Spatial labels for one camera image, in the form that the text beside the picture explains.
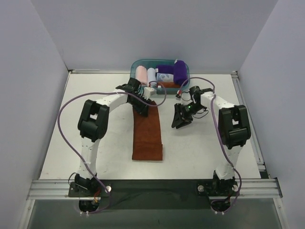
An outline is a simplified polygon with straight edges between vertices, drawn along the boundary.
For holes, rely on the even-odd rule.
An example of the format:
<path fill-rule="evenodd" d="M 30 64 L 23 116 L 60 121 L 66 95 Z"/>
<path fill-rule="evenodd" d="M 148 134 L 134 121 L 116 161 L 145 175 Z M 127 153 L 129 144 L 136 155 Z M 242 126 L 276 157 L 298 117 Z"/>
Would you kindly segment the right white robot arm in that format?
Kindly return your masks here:
<path fill-rule="evenodd" d="M 192 123 L 193 116 L 200 110 L 212 115 L 217 138 L 224 155 L 224 159 L 216 167 L 213 179 L 207 190 L 216 195 L 223 195 L 234 191 L 236 164 L 243 146 L 251 137 L 247 108 L 244 105 L 232 104 L 217 96 L 213 89 L 200 89 L 198 86 L 190 88 L 190 103 L 176 103 L 172 128 L 179 129 Z"/>

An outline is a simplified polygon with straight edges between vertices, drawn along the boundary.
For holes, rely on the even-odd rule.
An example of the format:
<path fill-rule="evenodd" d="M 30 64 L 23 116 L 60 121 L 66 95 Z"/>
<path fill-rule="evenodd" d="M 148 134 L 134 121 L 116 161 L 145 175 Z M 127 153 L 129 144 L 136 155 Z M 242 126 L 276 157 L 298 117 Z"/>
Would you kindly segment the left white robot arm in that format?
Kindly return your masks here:
<path fill-rule="evenodd" d="M 96 179 L 97 152 L 100 141 L 107 132 L 110 113 L 129 103 L 138 114 L 148 116 L 148 108 L 152 104 L 150 97 L 156 90 L 140 87 L 140 81 L 130 78 L 128 83 L 117 86 L 113 92 L 103 93 L 102 99 L 85 101 L 77 125 L 81 136 L 81 162 L 74 179 L 83 195 L 93 195 L 100 185 Z"/>

